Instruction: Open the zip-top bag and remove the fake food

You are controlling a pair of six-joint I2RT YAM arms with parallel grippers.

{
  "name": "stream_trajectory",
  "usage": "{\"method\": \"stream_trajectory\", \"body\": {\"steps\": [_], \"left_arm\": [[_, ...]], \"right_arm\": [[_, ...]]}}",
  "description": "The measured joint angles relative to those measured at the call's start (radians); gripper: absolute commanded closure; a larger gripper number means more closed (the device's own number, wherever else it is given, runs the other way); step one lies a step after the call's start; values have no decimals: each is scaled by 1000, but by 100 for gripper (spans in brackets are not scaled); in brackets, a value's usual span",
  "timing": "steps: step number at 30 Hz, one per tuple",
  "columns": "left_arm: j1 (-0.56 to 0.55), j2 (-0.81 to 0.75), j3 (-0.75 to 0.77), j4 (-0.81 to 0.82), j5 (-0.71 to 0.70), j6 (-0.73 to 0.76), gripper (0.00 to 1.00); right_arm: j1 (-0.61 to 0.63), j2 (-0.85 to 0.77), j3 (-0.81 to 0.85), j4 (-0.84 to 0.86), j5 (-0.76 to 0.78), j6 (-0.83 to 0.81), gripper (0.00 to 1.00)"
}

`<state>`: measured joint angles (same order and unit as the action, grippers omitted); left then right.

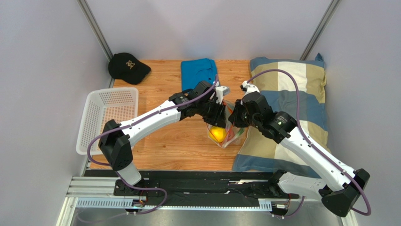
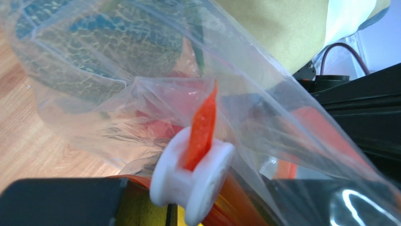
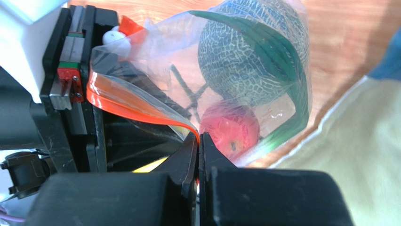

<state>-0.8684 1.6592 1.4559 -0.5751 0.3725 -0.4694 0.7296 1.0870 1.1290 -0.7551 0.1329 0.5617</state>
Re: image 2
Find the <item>yellow fake pear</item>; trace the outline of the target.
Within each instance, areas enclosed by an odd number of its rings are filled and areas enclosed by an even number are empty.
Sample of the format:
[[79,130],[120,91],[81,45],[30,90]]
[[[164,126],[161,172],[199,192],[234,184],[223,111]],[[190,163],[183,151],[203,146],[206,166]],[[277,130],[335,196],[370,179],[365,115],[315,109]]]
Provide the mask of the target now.
[[184,210],[178,205],[154,205],[149,190],[139,184],[128,184],[121,196],[115,226],[185,226]]

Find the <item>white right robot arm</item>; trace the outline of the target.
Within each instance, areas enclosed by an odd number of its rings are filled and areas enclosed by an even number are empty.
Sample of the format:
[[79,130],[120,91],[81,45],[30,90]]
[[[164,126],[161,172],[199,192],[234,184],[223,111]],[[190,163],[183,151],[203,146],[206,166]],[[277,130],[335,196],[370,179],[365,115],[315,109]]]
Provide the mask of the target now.
[[401,66],[350,80],[319,75],[315,80],[280,82],[270,92],[301,117],[318,140],[344,157],[366,165],[363,156],[387,177],[401,179]]

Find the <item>clear zip top bag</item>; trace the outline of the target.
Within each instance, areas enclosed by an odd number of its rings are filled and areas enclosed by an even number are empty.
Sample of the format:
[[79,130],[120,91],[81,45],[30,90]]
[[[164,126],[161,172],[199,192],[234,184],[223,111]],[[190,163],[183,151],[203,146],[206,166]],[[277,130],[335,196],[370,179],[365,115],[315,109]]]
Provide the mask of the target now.
[[189,226],[398,226],[401,193],[213,0],[3,0],[40,117]]

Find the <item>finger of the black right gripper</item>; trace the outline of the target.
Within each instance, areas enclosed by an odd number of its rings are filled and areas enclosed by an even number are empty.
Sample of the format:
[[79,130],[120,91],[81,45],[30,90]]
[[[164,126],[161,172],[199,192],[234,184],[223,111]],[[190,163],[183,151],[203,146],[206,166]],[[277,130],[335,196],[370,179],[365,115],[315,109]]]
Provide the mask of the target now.
[[401,66],[350,80],[318,75],[315,80],[281,81],[269,89],[279,103],[313,134],[308,138],[289,124],[291,154],[324,160],[348,157],[361,165],[365,154],[386,175],[401,173]]

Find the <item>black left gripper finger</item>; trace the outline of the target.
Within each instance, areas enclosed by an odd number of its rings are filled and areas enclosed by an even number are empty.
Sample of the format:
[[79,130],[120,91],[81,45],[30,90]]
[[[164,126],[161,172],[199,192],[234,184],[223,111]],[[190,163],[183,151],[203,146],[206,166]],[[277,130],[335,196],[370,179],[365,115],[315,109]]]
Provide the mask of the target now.
[[142,185],[128,178],[20,179],[1,193],[0,223],[3,226],[114,226],[121,196],[128,184]]

